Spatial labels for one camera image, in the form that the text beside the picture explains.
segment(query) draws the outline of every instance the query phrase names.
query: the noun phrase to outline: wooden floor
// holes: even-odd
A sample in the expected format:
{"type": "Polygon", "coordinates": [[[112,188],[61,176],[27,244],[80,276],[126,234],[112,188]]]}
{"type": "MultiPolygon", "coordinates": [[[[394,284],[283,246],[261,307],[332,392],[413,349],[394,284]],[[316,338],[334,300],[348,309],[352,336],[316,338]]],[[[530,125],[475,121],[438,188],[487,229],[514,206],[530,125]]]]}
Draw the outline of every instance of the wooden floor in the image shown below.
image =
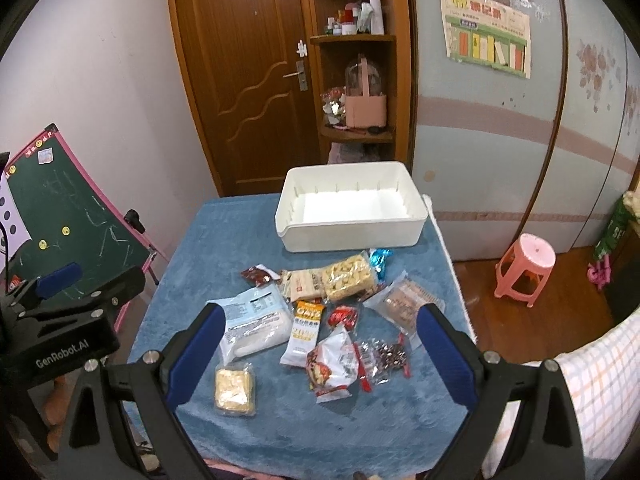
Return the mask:
{"type": "Polygon", "coordinates": [[[604,295],[587,280],[593,248],[559,254],[532,308],[494,296],[497,260],[454,264],[478,348],[525,363],[571,352],[613,327],[604,295]]]}

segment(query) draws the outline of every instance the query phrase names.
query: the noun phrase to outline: checkered cloth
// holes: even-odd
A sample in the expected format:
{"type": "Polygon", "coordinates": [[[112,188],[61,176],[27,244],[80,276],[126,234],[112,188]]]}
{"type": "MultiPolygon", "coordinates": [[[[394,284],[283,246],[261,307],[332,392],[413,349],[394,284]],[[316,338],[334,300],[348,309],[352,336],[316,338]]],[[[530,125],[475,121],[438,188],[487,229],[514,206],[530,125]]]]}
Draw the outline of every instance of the checkered cloth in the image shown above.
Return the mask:
{"type": "MultiPolygon", "coordinates": [[[[556,361],[574,402],[587,478],[599,480],[622,452],[640,412],[640,306],[601,338],[556,361]]],[[[482,464],[485,478],[500,463],[519,405],[510,402],[505,409],[482,464]]]]}

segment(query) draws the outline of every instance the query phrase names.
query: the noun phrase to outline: door handle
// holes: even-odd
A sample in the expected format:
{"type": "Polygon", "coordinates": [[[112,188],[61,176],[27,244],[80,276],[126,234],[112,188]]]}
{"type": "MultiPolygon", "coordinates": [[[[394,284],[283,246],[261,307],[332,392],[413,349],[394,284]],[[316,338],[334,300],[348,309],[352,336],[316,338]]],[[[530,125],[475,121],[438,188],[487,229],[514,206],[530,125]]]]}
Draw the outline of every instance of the door handle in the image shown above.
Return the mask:
{"type": "Polygon", "coordinates": [[[285,74],[284,76],[282,76],[282,78],[286,79],[287,77],[297,77],[298,84],[300,85],[300,90],[304,92],[309,88],[308,84],[306,83],[305,62],[303,60],[297,61],[296,68],[298,69],[297,72],[285,74]]]}

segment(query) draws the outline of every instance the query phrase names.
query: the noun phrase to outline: green chalkboard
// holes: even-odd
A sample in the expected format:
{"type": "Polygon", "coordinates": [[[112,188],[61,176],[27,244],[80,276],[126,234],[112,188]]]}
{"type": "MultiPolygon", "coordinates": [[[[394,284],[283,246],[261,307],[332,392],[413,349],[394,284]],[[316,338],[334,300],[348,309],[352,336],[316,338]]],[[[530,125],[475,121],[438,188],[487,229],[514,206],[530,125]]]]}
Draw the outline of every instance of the green chalkboard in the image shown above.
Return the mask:
{"type": "Polygon", "coordinates": [[[71,262],[82,267],[82,279],[47,304],[82,298],[148,260],[148,242],[124,223],[84,172],[55,124],[33,139],[7,165],[5,174],[31,235],[15,254],[10,274],[33,279],[71,262]]]}

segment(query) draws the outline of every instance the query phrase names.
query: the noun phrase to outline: metal screw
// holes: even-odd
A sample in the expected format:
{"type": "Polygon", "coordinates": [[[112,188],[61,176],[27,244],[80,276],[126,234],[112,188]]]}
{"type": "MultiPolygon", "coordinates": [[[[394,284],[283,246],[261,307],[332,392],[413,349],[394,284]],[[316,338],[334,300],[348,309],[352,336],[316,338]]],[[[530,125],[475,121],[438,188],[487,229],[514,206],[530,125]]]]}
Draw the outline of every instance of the metal screw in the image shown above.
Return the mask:
{"type": "Polygon", "coordinates": [[[87,372],[93,372],[98,367],[98,361],[95,359],[89,359],[84,363],[84,370],[87,372]]]}
{"type": "Polygon", "coordinates": [[[553,359],[545,360],[545,368],[550,372],[557,372],[560,369],[558,363],[556,363],[553,359]]]}
{"type": "Polygon", "coordinates": [[[142,354],[142,361],[148,365],[157,363],[160,358],[160,352],[158,350],[147,350],[142,354]]]}
{"type": "Polygon", "coordinates": [[[498,354],[498,352],[494,352],[493,350],[487,350],[482,354],[482,357],[484,357],[484,360],[491,365],[497,365],[500,362],[500,354],[498,354]]]}

